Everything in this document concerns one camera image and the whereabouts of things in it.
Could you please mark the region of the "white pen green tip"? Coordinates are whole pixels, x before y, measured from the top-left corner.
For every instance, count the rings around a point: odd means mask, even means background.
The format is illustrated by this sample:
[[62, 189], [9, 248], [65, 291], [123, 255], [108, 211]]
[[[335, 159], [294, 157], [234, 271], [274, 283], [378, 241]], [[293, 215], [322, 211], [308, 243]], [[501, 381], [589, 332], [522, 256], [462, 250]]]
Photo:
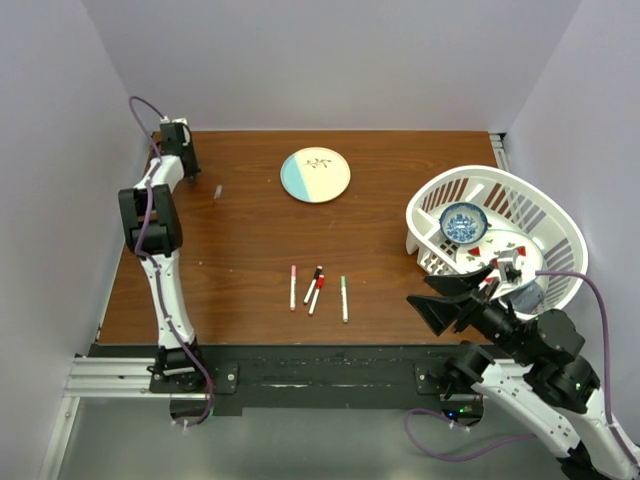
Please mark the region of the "white pen green tip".
[[348, 292], [347, 292], [347, 280], [346, 276], [340, 277], [340, 298], [341, 298], [341, 319], [344, 324], [349, 322], [349, 309], [348, 309]]

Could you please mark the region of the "white pen red tip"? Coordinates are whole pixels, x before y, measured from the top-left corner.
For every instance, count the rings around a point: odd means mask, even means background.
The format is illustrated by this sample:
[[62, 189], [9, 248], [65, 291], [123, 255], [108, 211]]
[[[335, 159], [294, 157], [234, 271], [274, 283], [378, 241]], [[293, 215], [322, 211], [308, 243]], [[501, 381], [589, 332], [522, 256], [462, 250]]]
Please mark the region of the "white pen red tip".
[[316, 310], [316, 307], [317, 307], [317, 303], [318, 303], [318, 299], [319, 299], [319, 296], [320, 296], [320, 292], [321, 292], [321, 289], [322, 289], [322, 287], [324, 285], [324, 280], [325, 280], [325, 275], [324, 274], [320, 274], [318, 279], [317, 279], [317, 281], [316, 281], [315, 288], [313, 290], [313, 294], [312, 294], [312, 297], [311, 297], [311, 301], [309, 303], [309, 309], [308, 309], [308, 315], [309, 316], [313, 316], [314, 313], [315, 313], [315, 310]]

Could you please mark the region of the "white pen black tip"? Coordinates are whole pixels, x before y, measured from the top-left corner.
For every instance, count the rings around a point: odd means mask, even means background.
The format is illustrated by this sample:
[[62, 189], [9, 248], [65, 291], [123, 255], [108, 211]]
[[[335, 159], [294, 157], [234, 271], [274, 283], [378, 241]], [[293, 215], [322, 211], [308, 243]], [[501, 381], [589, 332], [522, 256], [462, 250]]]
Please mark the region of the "white pen black tip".
[[309, 285], [309, 287], [307, 289], [307, 292], [306, 292], [306, 294], [304, 296], [304, 299], [303, 299], [303, 304], [304, 305], [309, 304], [309, 302], [311, 300], [311, 297], [312, 297], [312, 294], [313, 294], [313, 292], [315, 290], [316, 284], [317, 284], [317, 282], [319, 280], [319, 277], [322, 274], [322, 271], [323, 271], [322, 265], [317, 265], [316, 268], [315, 268], [312, 280], [310, 282], [310, 285]]

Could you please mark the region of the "white pen pink tip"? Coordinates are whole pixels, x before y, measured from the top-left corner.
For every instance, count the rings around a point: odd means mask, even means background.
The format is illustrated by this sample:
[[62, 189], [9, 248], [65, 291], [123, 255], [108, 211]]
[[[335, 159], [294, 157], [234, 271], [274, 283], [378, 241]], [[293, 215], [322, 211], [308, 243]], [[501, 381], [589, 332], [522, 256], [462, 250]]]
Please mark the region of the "white pen pink tip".
[[291, 312], [296, 310], [296, 282], [297, 282], [297, 267], [291, 265], [290, 268], [290, 284], [289, 284], [289, 309]]

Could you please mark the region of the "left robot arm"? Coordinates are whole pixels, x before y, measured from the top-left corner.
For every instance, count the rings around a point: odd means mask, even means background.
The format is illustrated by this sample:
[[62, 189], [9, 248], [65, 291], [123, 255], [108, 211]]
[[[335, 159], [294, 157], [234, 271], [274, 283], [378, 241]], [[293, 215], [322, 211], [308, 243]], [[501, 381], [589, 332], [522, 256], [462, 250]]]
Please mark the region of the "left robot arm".
[[149, 368], [153, 379], [185, 392], [205, 386], [207, 368], [189, 320], [179, 260], [183, 232], [173, 198], [175, 187], [200, 173], [188, 121], [160, 123], [161, 156], [149, 162], [143, 178], [118, 193], [125, 244], [140, 261], [157, 321], [157, 350]]

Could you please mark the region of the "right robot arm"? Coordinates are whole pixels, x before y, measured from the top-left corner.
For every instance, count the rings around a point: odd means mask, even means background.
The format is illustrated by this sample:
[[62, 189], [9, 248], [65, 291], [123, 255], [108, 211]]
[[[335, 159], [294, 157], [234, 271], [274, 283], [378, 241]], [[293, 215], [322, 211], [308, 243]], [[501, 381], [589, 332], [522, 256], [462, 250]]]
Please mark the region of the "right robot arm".
[[581, 350], [585, 343], [562, 310], [524, 321], [508, 295], [538, 271], [492, 264], [473, 273], [428, 276], [436, 296], [408, 303], [434, 334], [473, 327], [507, 355], [499, 361], [463, 341], [439, 380], [448, 390], [471, 389], [500, 405], [554, 454], [570, 479], [636, 479], [639, 447], [611, 410], [610, 381], [599, 377]]

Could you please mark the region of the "watermelon pattern plate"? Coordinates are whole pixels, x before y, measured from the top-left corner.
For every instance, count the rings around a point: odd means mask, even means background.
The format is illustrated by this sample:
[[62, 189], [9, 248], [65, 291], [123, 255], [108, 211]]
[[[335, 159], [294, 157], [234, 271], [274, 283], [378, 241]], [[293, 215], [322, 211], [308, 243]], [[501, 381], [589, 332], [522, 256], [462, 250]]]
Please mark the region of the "watermelon pattern plate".
[[518, 255], [518, 266], [526, 271], [538, 270], [546, 265], [542, 250], [528, 236], [511, 230], [488, 230], [479, 240], [461, 244], [454, 255], [455, 269], [450, 275], [463, 275], [485, 271], [500, 254], [524, 250]]

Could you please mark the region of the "blue patterned bowl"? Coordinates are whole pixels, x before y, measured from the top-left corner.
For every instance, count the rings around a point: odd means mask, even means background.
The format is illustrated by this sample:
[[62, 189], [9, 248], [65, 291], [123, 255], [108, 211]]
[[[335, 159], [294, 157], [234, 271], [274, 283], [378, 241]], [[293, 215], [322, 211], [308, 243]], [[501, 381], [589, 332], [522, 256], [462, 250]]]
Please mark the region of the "blue patterned bowl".
[[468, 245], [484, 237], [489, 222], [484, 211], [469, 202], [457, 202], [447, 206], [439, 218], [440, 231], [453, 243]]

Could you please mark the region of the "grey cup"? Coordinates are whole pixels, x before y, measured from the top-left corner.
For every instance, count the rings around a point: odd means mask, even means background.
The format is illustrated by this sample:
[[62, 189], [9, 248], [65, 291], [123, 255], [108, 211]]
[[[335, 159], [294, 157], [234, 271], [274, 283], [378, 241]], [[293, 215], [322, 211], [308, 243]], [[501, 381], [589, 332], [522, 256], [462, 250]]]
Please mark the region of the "grey cup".
[[526, 287], [516, 290], [508, 295], [514, 310], [522, 314], [530, 314], [544, 300], [545, 291], [536, 282], [531, 282]]

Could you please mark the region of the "white plastic dish basket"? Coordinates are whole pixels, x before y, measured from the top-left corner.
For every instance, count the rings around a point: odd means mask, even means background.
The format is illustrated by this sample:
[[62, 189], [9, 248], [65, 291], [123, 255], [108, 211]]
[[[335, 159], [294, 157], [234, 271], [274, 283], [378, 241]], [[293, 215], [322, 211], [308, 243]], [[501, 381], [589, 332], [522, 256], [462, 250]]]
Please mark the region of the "white plastic dish basket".
[[480, 207], [487, 216], [488, 230], [511, 230], [532, 239], [546, 262], [540, 270], [587, 272], [584, 236], [555, 201], [513, 174], [471, 165], [434, 177], [406, 208], [406, 250], [417, 256], [417, 264], [427, 274], [450, 275], [455, 269], [454, 255], [460, 244], [445, 238], [439, 218], [447, 206], [457, 202]]

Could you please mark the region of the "cream and teal plate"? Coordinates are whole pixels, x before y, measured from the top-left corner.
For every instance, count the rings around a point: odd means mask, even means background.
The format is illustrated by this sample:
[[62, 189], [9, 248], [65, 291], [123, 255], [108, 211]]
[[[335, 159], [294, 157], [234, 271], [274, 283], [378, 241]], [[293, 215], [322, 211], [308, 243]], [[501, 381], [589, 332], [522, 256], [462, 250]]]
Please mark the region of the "cream and teal plate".
[[291, 154], [282, 164], [280, 181], [296, 200], [310, 204], [337, 199], [348, 188], [351, 169], [338, 152], [324, 147], [307, 147]]

